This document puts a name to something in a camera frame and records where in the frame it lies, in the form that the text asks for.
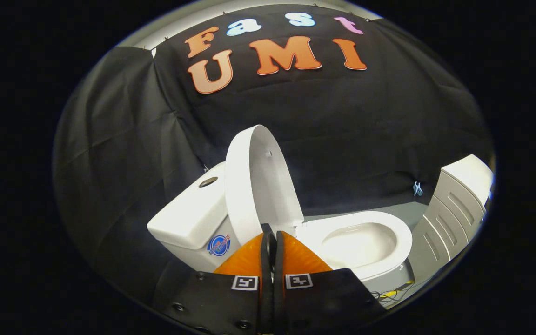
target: toilet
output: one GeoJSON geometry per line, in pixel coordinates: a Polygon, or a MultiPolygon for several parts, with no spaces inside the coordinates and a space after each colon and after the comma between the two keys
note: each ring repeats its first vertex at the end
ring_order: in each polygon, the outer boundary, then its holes
{"type": "MultiPolygon", "coordinates": [[[[148,223],[148,230],[197,271],[214,271],[262,233],[261,223],[291,234],[332,269],[349,268],[364,283],[401,265],[413,240],[401,219],[383,212],[306,221],[281,149],[262,125],[238,133],[225,162],[172,203],[148,223]],[[207,180],[214,181],[200,187],[207,180]],[[208,252],[215,236],[227,235],[230,246],[223,255],[208,252]]],[[[225,251],[217,245],[220,252],[225,251]]]]}

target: pink letter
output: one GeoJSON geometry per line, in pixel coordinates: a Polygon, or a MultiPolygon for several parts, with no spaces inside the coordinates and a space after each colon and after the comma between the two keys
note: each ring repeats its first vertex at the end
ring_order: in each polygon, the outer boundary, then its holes
{"type": "Polygon", "coordinates": [[[359,34],[359,35],[363,34],[363,32],[361,30],[357,30],[354,27],[355,23],[345,19],[344,17],[334,17],[334,20],[340,21],[345,28],[347,28],[351,32],[354,32],[355,34],[359,34]]]}

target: round logo sticker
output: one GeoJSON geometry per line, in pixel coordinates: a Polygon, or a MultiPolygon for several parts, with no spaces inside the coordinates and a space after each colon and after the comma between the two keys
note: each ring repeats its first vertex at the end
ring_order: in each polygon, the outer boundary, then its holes
{"type": "Polygon", "coordinates": [[[223,235],[217,235],[210,239],[210,242],[208,243],[208,253],[211,255],[216,256],[222,256],[227,251],[229,251],[230,247],[230,237],[229,235],[223,236],[223,235]]]}

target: letter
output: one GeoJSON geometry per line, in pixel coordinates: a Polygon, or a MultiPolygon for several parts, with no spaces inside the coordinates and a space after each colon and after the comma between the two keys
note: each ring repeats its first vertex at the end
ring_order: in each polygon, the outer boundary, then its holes
{"type": "Polygon", "coordinates": [[[321,68],[322,64],[315,60],[309,41],[310,38],[306,36],[292,36],[284,48],[271,40],[251,42],[249,46],[257,51],[260,59],[258,74],[264,76],[278,72],[278,66],[275,66],[272,60],[275,60],[276,63],[288,71],[293,63],[293,57],[296,58],[295,67],[299,70],[321,68]]]}
{"type": "Polygon", "coordinates": [[[355,23],[345,19],[344,17],[334,17],[334,20],[340,21],[345,28],[347,28],[351,32],[354,32],[355,34],[359,34],[359,35],[363,34],[361,30],[357,30],[354,27],[355,23]]]}
{"type": "Polygon", "coordinates": [[[311,19],[311,15],[308,13],[286,13],[285,17],[290,20],[289,23],[293,26],[311,27],[315,25],[315,21],[311,19]]]}
{"type": "Polygon", "coordinates": [[[350,40],[343,40],[340,38],[335,38],[332,42],[338,44],[341,47],[342,54],[344,55],[344,66],[350,68],[351,70],[365,70],[368,68],[357,55],[357,50],[355,50],[355,42],[350,40]]]}
{"type": "Polygon", "coordinates": [[[204,42],[210,42],[211,40],[214,40],[214,34],[213,32],[217,32],[219,30],[218,27],[211,27],[207,28],[200,34],[197,34],[195,36],[192,36],[191,38],[188,38],[185,40],[185,43],[189,45],[189,58],[192,58],[193,56],[201,53],[202,51],[208,49],[210,47],[210,44],[206,44],[204,42]]]}
{"type": "Polygon", "coordinates": [[[220,91],[229,85],[233,78],[233,68],[230,65],[229,59],[231,53],[231,50],[225,50],[212,57],[213,60],[219,62],[219,68],[221,69],[221,77],[214,82],[208,80],[208,73],[206,72],[207,60],[199,61],[188,68],[188,72],[190,72],[194,80],[194,87],[198,92],[210,94],[220,91]]]}
{"type": "Polygon", "coordinates": [[[231,23],[227,28],[229,28],[227,31],[228,36],[237,36],[239,34],[260,30],[262,26],[259,26],[258,21],[255,21],[254,19],[243,19],[231,23]]]}

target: blue letter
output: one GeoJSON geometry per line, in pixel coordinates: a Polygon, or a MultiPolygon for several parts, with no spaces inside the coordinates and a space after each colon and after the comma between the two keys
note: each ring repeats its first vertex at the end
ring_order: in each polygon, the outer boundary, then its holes
{"type": "Polygon", "coordinates": [[[315,21],[311,19],[311,15],[308,13],[287,13],[285,17],[290,20],[289,23],[293,26],[311,27],[315,25],[315,21]]]}
{"type": "Polygon", "coordinates": [[[231,23],[227,28],[230,28],[229,31],[227,31],[227,35],[237,36],[239,34],[260,30],[262,26],[258,26],[258,22],[254,19],[242,19],[231,23]]]}

